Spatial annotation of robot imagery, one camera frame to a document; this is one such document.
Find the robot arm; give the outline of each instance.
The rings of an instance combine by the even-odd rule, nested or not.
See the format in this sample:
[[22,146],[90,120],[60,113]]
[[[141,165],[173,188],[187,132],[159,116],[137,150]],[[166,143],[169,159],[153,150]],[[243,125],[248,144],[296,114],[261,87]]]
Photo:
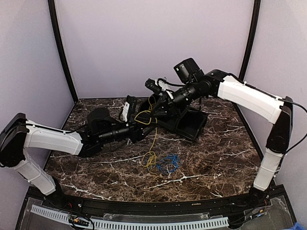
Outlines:
[[[163,93],[159,81],[154,84],[154,81],[149,79],[145,84],[154,93],[162,93],[163,96],[157,104],[159,107],[168,108],[168,114],[173,114],[171,111],[180,111],[200,97],[213,96],[235,102],[273,124],[264,158],[254,181],[256,189],[265,191],[278,172],[289,146],[292,132],[292,99],[282,99],[266,93],[240,81],[233,74],[220,70],[215,69],[204,74],[192,58],[179,63],[174,69],[185,86],[173,92],[172,97]],[[158,109],[153,109],[152,116],[159,117],[161,113]]]
[[136,122],[118,122],[110,117],[106,108],[92,111],[87,122],[84,131],[65,131],[37,124],[27,120],[25,114],[17,114],[0,133],[0,167],[16,170],[54,203],[63,206],[65,202],[61,199],[59,183],[31,158],[26,148],[90,157],[107,143],[127,138],[134,143],[144,139],[154,129]]

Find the dark marble tabletop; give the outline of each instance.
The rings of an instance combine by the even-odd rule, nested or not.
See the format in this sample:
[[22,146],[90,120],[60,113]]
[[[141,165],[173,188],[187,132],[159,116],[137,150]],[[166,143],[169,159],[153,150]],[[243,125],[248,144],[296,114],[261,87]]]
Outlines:
[[[117,118],[124,101],[80,100],[65,129],[84,124],[89,112],[98,107],[107,107]],[[260,165],[247,131],[230,102],[210,98],[202,103],[208,122],[195,143],[158,128],[153,148],[158,159],[176,154],[182,163],[169,175],[156,168],[150,173],[141,166],[154,132],[136,144],[123,141],[106,145],[100,154],[87,159],[53,151],[46,171],[59,180],[66,194],[95,199],[174,202],[247,193]]]

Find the white robot arm segment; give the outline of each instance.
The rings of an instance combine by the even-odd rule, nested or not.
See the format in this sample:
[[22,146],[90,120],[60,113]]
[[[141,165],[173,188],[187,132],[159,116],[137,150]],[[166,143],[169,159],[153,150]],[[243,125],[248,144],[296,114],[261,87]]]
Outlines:
[[39,125],[33,121],[27,121],[27,133],[24,147],[43,148],[48,150],[56,150],[69,153],[71,155],[78,155],[82,149],[82,138],[79,133],[49,128],[47,126]]

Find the cord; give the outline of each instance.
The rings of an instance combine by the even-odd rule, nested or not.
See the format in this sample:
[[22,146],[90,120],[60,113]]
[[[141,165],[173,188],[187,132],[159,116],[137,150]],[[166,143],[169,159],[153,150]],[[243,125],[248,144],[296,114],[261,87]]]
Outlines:
[[80,213],[80,212],[75,212],[75,211],[72,211],[72,210],[71,210],[71,209],[72,209],[72,204],[71,204],[71,203],[67,203],[67,205],[71,207],[70,210],[67,210],[67,209],[58,207],[57,205],[55,205],[54,203],[52,203],[52,202],[51,202],[49,199],[47,199],[47,198],[46,198],[46,200],[47,200],[50,204],[52,204],[52,206],[54,206],[55,208],[57,208],[57,209],[59,209],[59,210],[66,211],[66,212],[69,212],[69,213],[73,213],[73,214],[75,214],[75,215],[77,215],[77,216],[80,216],[80,217],[86,219],[87,221],[89,221],[89,222],[92,224],[92,230],[95,230],[94,222],[93,222],[90,218],[88,218],[85,214],[82,214],[82,213]]
[[242,224],[242,223],[246,223],[248,220],[251,220],[251,219],[247,219],[247,221],[244,220],[243,222],[237,223],[238,221],[244,219],[244,218],[247,217],[249,214],[251,214],[253,211],[255,211],[255,210],[258,208],[258,206],[259,206],[262,202],[265,203],[265,208],[262,209],[262,211],[264,211],[264,210],[267,208],[267,201],[265,200],[265,197],[264,197],[262,200],[260,200],[260,201],[258,202],[258,204],[257,204],[251,211],[249,211],[247,214],[245,214],[245,215],[242,216],[241,218],[239,218],[239,219],[237,219],[237,220],[235,220],[235,221],[230,222],[229,224],[240,225],[240,224]]
[[[279,100],[279,101],[282,101],[282,102],[287,102],[287,103],[291,103],[291,104],[293,104],[293,105],[296,105],[296,106],[302,108],[302,109],[305,111],[305,113],[307,114],[307,109],[306,109],[304,106],[302,106],[302,105],[300,105],[300,104],[298,104],[298,103],[290,102],[290,101],[287,101],[287,100],[284,100],[284,99],[278,99],[278,100]],[[300,139],[296,144],[294,144],[291,148],[289,148],[289,149],[286,151],[286,153],[288,153],[289,151],[291,151],[292,149],[294,149],[296,146],[298,146],[303,140],[305,140],[306,137],[307,137],[307,133],[303,136],[302,139]]]
[[171,86],[175,86],[175,87],[183,87],[186,85],[178,85],[178,84],[173,84],[173,83],[169,83],[167,80],[163,79],[163,78],[158,78],[158,83],[159,81],[163,81],[165,84],[171,85]]
[[[141,160],[141,165],[142,165],[143,167],[146,167],[150,172],[151,172],[151,169],[154,168],[154,167],[156,166],[156,162],[157,162],[157,158],[158,158],[157,155],[156,155],[156,153],[155,153],[154,151],[152,151],[152,149],[153,149],[153,147],[154,147],[154,144],[155,144],[155,141],[156,141],[156,139],[157,139],[157,136],[158,136],[158,128],[156,127],[156,128],[155,128],[154,140],[153,140],[153,143],[152,143],[152,145],[151,145],[151,147],[150,147],[150,149],[149,149],[149,152],[145,153],[144,156],[143,156],[143,158],[142,158],[142,160]],[[143,164],[144,159],[145,159],[145,157],[146,157],[147,155],[149,155],[149,158],[147,159],[146,164]]]
[[151,111],[149,111],[149,110],[144,110],[144,111],[139,112],[138,114],[136,114],[134,120],[135,120],[136,122],[139,122],[139,123],[143,124],[143,125],[150,125],[150,123],[152,122],[152,118],[151,118],[151,117],[150,117],[148,123],[145,123],[145,122],[142,122],[142,121],[136,119],[140,114],[143,114],[143,113],[151,113]]
[[[168,165],[170,164],[173,167],[171,170],[168,169]],[[157,163],[156,167],[162,174],[167,175],[176,171],[181,165],[182,164],[179,156],[175,154],[169,154],[165,158],[161,159],[159,163]]]
[[[307,109],[306,109],[304,106],[302,106],[301,104],[299,104],[299,103],[287,101],[287,100],[282,99],[282,98],[277,98],[276,96],[274,96],[274,95],[272,95],[272,94],[270,94],[270,93],[268,93],[268,92],[265,92],[265,91],[263,91],[263,90],[261,90],[261,89],[258,89],[258,88],[255,87],[255,86],[252,86],[252,85],[249,85],[249,84],[245,84],[245,85],[248,86],[248,87],[250,87],[250,88],[252,88],[252,89],[255,89],[255,90],[257,90],[257,91],[259,91],[259,92],[261,92],[261,93],[264,93],[265,95],[268,95],[268,96],[270,96],[270,97],[272,97],[272,98],[274,98],[274,99],[278,99],[278,100],[281,101],[281,102],[286,102],[286,103],[290,103],[290,104],[296,105],[296,106],[300,107],[301,109],[303,109],[303,110],[305,111],[305,113],[307,114]],[[289,151],[291,151],[292,149],[294,149],[296,146],[298,146],[303,140],[305,140],[306,137],[307,137],[307,133],[303,136],[302,139],[300,139],[297,143],[295,143],[292,147],[290,147],[285,153],[288,153]]]

